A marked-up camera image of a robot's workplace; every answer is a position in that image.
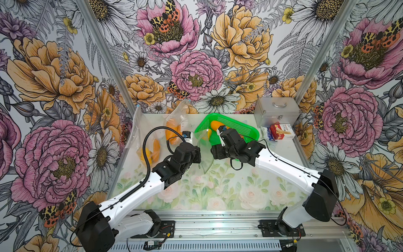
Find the clear zip-top bag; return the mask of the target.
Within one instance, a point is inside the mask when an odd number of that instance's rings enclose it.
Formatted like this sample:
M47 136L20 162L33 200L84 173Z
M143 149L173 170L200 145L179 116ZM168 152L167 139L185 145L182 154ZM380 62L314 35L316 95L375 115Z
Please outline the clear zip-top bag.
M126 154L125 165L129 165L129 167L133 168L144 166L136 152L138 149L143 148L144 146L153 152L154 139L160 140L157 132L155 131L150 134L146 144L144 144L144 140L146 135L154 127L155 126L151 124L150 120L142 112L141 106L137 105L132 121L132 130L126 147L124 148L124 153ZM157 163L153 163L151 168L154 168L158 163L159 161Z
M195 133L195 143L200 148L201 163L198 167L206 174L214 163L214 158L211 153L212 144L207 139L206 130L202 130Z
M166 118L164 126L183 134L184 131L191 131L189 119L190 101L181 101ZM172 131L165 130L166 140L169 141L170 146L180 144L181 139Z

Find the yellow wrinkled mango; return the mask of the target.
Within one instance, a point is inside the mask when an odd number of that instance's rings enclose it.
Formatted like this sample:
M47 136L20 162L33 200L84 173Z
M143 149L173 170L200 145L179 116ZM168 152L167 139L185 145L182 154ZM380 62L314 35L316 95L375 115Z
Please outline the yellow wrinkled mango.
M207 129L207 130L206 130L206 134L207 134L207 139L208 139L208 141L210 140L212 133L213 133L212 129Z

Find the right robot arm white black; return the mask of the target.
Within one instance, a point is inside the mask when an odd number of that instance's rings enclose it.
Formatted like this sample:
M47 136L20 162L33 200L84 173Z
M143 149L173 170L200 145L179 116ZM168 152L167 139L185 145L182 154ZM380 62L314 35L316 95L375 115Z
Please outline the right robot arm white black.
M267 146L250 139L246 142L232 128L220 126L216 130L220 144L212 146L216 160L238 160L255 168L269 171L304 191L306 198L291 207L285 207L275 222L275 231L289 236L301 224L317 220L329 222L339 199L335 175L330 171L319 172L291 162Z

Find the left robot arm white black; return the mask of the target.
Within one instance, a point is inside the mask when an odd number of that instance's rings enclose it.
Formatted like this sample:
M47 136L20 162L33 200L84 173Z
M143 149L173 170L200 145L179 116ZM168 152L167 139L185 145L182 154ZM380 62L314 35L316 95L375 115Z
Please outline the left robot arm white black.
M200 162L200 148L182 142L143 181L100 204L86 204L75 230L84 251L107 252L116 240L135 235L154 236L161 221L153 211L129 214L146 199L179 181L192 164Z

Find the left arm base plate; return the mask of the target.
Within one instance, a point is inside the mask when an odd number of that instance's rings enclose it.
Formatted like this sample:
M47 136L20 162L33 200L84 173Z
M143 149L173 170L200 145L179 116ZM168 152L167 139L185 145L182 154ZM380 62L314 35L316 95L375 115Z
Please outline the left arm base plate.
M173 238L174 233L175 233L175 226L176 226L176 221L163 220L155 235L153 235L153 236L151 236L150 234L136 235L136 236L132 236L132 238L160 238L160 239Z

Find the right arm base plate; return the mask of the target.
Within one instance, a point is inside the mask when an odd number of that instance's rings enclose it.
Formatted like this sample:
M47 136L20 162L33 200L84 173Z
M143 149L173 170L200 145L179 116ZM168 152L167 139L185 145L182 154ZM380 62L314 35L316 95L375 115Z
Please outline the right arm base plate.
M263 237L294 237L300 238L306 236L302 224L297 228L288 226L279 227L274 219L262 219L259 221L258 228L261 230Z

